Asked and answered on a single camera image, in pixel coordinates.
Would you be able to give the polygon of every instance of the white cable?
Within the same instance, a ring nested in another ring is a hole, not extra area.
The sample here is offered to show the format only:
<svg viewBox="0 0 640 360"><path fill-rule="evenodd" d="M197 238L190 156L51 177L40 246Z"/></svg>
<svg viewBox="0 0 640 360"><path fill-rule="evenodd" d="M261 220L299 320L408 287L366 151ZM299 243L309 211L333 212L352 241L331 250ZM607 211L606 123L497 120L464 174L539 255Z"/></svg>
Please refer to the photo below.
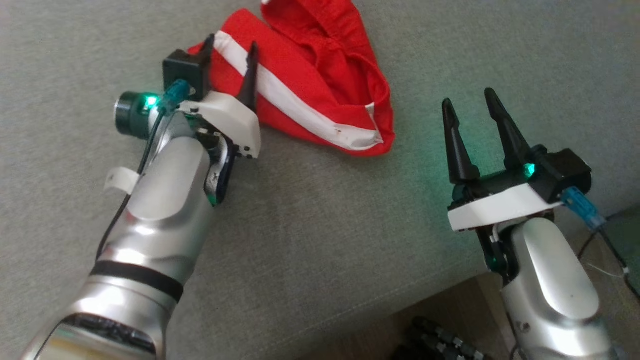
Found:
<svg viewBox="0 0 640 360"><path fill-rule="evenodd" d="M610 272L606 272L606 271L602 270L601 268L598 268L594 264L586 263L585 265L590 266L590 267L594 268L595 270L598 270L599 272L602 272L603 274L609 275L611 277L617 277L618 279L622 279L622 276L616 275L616 274L612 274Z"/></svg>

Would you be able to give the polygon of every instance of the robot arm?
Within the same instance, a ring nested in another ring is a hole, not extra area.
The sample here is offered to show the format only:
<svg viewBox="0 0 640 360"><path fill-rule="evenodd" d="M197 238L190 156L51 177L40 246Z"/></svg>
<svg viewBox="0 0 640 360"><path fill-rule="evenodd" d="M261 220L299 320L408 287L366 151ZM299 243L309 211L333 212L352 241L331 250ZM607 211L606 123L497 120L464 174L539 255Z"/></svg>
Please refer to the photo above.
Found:
<svg viewBox="0 0 640 360"><path fill-rule="evenodd" d="M178 108L164 103L171 94L127 92L116 104L118 131L147 140L151 156L141 164L80 293L36 335L23 359L165 358L169 320L193 273L214 207L225 198L234 160L260 153L254 113L257 47L235 98L209 91L208 80L191 77L208 79L206 44L204 54L177 51L165 60L167 93L176 81L191 88L189 100Z"/></svg>
<svg viewBox="0 0 640 360"><path fill-rule="evenodd" d="M502 276L511 328L528 359L616 359L598 314L598 294L552 221L567 189L590 190L591 169L569 149L530 148L493 89L484 94L498 125L505 170L480 176L446 99L445 141L455 185L451 227L476 231L487 267Z"/></svg>

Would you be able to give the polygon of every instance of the cable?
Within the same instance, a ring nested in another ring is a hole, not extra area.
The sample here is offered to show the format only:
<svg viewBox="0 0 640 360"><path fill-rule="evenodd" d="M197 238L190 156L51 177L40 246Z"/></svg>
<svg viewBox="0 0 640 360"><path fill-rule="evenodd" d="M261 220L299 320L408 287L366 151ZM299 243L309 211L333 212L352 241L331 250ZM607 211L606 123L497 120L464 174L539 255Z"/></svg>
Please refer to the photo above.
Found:
<svg viewBox="0 0 640 360"><path fill-rule="evenodd" d="M610 272L607 272L605 270L602 270L601 268L598 268L597 266L595 266L592 263L586 263L585 265L587 265L588 267L593 268L595 270L598 270L599 272L602 272L605 275L609 275L611 277L615 277L615 278L618 278L618 279L623 279L624 278L624 276L622 276L622 275L616 275L616 274L612 274Z"/></svg>
<svg viewBox="0 0 640 360"><path fill-rule="evenodd" d="M513 345L513 348L511 349L511 352L509 353L509 360L514 360L516 357L516 352L518 352L518 345Z"/></svg>
<svg viewBox="0 0 640 360"><path fill-rule="evenodd" d="M164 118L165 113L166 113L166 110L164 108L159 111L158 118L156 118L156 122L154 123L154 126L151 129L151 133L149 134L149 139L147 140L147 145L145 146L145 152L142 154L140 165L138 165L137 173L139 175L142 175L142 172L144 171L145 166L147 165L147 160L149 159L149 154L151 154L151 148L153 146L154 139L156 138L158 128L160 127L160 123L162 122L162 119ZM109 235L111 234L111 231L113 230L114 226L116 226L118 219L122 216L124 209L127 208L129 199L131 199L131 195L127 194L127 196L124 197L124 200L120 205L120 208L118 208L116 215L113 217L113 219L111 220L111 223L107 227L107 230L104 232L104 235L102 235L102 239L100 240L100 244L98 245L98 251L95 253L96 261L98 261L98 259L102 255L102 252L104 251L104 246L107 243L107 239L109 238Z"/></svg>
<svg viewBox="0 0 640 360"><path fill-rule="evenodd" d="M582 256L584 255L585 250L587 250L587 247L596 238L597 234L598 233L591 233L591 236L589 236L587 241L584 242L584 245L582 246L582 248L580 248L580 251L578 251L578 260L582 259Z"/></svg>
<svg viewBox="0 0 640 360"><path fill-rule="evenodd" d="M604 242L607 244L609 250L611 250L611 252L613 253L613 256L618 261L618 264L622 268L622 276L621 276L621 278L623 279L623 281L625 282L625 285L629 288L629 290L634 294L634 296L636 297L636 300L640 304L640 294L638 294L636 288L633 287L633 285L629 281L630 270L629 270L629 267L627 266L627 262L622 258L622 256L620 256L620 253L618 253L616 248L613 247L613 244L611 243L611 239L609 238L609 235L607 235L607 233L605 232L603 227L598 228L598 230L595 233L591 234L591 236L587 239L587 241L584 242L584 245L580 249L580 252L578 252L578 260L580 260L582 258L582 256L584 255L584 251L587 249L589 244L591 242L593 242L593 240L595 239L595 236L598 235L598 234L602 237ZM599 268L595 267L592 264L587 264L587 266L591 266L591 267L593 267L593 268L595 268L595 269L597 269L597 270L599 270L599 271L601 271L601 272L603 272L603 273L605 273L607 275L615 276L613 274L610 274L608 272L603 271L602 269L599 269Z"/></svg>
<svg viewBox="0 0 640 360"><path fill-rule="evenodd" d="M622 256L620 256L620 254L618 253L618 251L616 250L616 248L613 247L613 244L611 243L611 239L609 239L609 236L607 235L607 233L604 231L603 228L600 228L598 230L598 234L600 234L600 236L602 236L602 239L604 240L604 242L607 244L607 246L609 247L609 250L611 250L611 252L613 253L613 256L616 257L616 260L618 260L618 263L620 264L620 266L622 267L622 270L626 270L625 272L628 272L628 267L627 267L627 263L625 262L625 260L622 258Z"/></svg>

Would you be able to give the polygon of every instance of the white label tag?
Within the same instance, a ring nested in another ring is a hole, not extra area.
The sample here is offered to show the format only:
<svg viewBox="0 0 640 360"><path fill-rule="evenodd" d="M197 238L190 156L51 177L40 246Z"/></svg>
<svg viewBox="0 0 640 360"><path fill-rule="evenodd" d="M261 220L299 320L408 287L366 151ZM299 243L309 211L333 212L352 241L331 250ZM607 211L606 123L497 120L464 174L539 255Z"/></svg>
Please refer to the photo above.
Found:
<svg viewBox="0 0 640 360"><path fill-rule="evenodd" d="M109 170L107 180L104 182L104 189L116 188L131 195L133 188L138 183L140 175L125 167L116 167Z"/></svg>

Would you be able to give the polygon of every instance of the gray couch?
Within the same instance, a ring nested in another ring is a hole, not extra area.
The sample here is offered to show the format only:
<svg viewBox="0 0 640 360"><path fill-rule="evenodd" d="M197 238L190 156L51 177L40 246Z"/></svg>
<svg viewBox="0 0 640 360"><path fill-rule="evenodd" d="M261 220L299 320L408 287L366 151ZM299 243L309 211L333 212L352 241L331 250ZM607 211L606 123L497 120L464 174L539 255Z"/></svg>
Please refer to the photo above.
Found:
<svg viewBox="0 0 640 360"><path fill-rule="evenodd" d="M531 143L592 166L605 214L640 200L637 3L355 3L392 89L394 148L352 158L263 128L211 219L171 359L292 359L486 271L475 236L449 230L444 97L483 173L502 163L492 86ZM104 176L143 144L116 132L117 97L160 90L161 60L240 7L259 13L257 0L0 2L2 357L79 289L122 200Z"/></svg>

